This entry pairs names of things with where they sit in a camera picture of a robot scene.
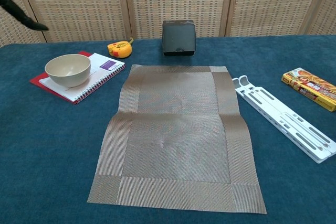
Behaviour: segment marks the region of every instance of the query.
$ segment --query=white bowl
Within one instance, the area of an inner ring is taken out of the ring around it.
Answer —
[[[91,70],[90,59],[84,55],[62,55],[45,66],[49,77],[57,84],[70,88],[84,83]]]

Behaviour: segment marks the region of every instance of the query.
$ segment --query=woven screen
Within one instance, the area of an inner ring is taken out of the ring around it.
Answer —
[[[219,34],[223,0],[132,0],[133,34],[137,38],[161,38],[162,21],[192,19],[197,37]]]
[[[120,0],[33,0],[32,5],[50,29],[48,42],[125,39]]]
[[[25,12],[24,2],[27,0],[13,0],[15,1]],[[38,36],[38,32],[29,30],[13,18],[10,14],[0,8],[0,46],[4,46],[12,43],[39,43],[41,39]]]
[[[226,35],[297,34],[312,0],[233,0]]]
[[[336,34],[336,0],[323,0],[309,34]]]

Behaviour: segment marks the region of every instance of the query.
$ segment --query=white page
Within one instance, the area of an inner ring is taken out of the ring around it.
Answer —
[[[93,54],[89,57],[89,59],[91,61],[91,71],[89,78],[79,86],[66,88],[55,83],[50,77],[41,79],[39,82],[47,88],[60,94],[61,96],[69,99],[72,102],[75,102],[76,98],[79,97],[82,93],[124,65],[123,62],[99,54]]]

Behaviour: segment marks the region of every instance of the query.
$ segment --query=white plastic stand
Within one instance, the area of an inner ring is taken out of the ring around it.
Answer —
[[[320,164],[336,153],[336,143],[247,76],[234,78],[237,93],[271,124]]]

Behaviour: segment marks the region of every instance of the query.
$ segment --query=blue felt surface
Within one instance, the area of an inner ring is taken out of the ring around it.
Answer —
[[[32,85],[50,59],[107,44],[65,42],[0,48],[0,223],[335,223],[336,157],[316,164],[243,99],[268,215],[86,203],[105,129],[131,65],[226,66],[246,74],[336,140],[329,112],[280,81],[302,67],[336,84],[336,36],[201,38],[192,57],[163,57],[160,40],[136,40],[126,69],[78,105]]]

